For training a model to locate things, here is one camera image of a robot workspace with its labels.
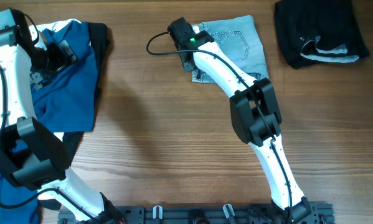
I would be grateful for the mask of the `light blue denim shorts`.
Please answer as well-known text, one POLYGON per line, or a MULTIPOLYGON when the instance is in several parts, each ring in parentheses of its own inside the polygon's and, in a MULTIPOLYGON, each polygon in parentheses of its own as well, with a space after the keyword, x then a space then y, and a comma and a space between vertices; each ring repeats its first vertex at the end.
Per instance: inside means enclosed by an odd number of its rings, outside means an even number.
POLYGON ((248 75, 257 80, 269 77, 263 45, 251 15, 202 22, 192 28, 208 32, 221 51, 248 75))

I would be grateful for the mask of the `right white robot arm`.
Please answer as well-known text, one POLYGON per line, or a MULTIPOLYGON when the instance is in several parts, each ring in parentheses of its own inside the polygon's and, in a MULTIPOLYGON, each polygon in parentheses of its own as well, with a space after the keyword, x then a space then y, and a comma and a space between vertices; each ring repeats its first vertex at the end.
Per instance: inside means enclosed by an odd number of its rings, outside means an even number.
POLYGON ((258 157, 267 177, 271 200, 285 223, 298 223, 311 209, 293 177, 281 140, 281 114, 274 87, 243 72, 206 31, 196 32, 181 17, 168 26, 183 62, 208 74, 229 98, 232 127, 258 157))

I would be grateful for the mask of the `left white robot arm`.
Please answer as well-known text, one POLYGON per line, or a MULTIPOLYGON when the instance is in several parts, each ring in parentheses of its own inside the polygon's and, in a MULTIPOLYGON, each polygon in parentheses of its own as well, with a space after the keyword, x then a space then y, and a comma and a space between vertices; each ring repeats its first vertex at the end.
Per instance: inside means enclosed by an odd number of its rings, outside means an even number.
POLYGON ((32 19, 0 11, 0 174, 35 198, 56 200, 78 223, 124 223, 121 212, 72 169, 64 143, 37 120, 31 90, 79 61, 68 42, 31 33, 32 19))

